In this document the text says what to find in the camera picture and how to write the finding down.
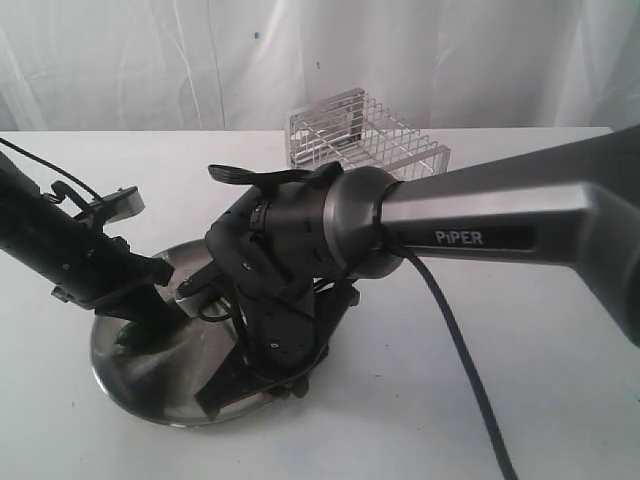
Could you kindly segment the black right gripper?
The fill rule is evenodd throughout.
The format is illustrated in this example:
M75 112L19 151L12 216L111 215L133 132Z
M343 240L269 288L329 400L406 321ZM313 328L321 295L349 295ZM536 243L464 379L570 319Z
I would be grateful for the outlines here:
M246 346L236 344L194 398L209 419L255 394L304 397L310 376L328 355L329 341L360 292L351 284L310 287L290 303L239 294Z

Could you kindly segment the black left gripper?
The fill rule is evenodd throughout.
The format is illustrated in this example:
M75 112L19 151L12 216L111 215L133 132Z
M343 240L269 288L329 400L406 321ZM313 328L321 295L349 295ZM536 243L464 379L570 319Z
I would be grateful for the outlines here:
M88 249L63 273L52 295L64 303L152 329L169 330L190 321L175 301L167 302L157 290L169 284L174 267L162 258L133 253L120 236Z

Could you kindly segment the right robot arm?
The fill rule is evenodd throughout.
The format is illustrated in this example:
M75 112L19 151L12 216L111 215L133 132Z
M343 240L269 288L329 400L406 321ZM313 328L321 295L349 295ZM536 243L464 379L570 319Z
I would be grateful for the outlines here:
M208 171L246 189L205 237L238 335L197 393L209 416L262 392L304 395L355 280L411 255L570 267L639 339L637 127L411 181L335 162Z

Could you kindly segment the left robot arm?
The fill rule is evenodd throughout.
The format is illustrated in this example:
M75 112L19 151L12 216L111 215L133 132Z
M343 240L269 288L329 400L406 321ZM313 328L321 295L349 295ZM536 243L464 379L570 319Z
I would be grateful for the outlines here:
M54 285L52 295L98 315L170 331L184 316L157 288L174 268L161 258L131 251L107 236L100 209L72 217L45 198L39 186L1 156L1 250Z

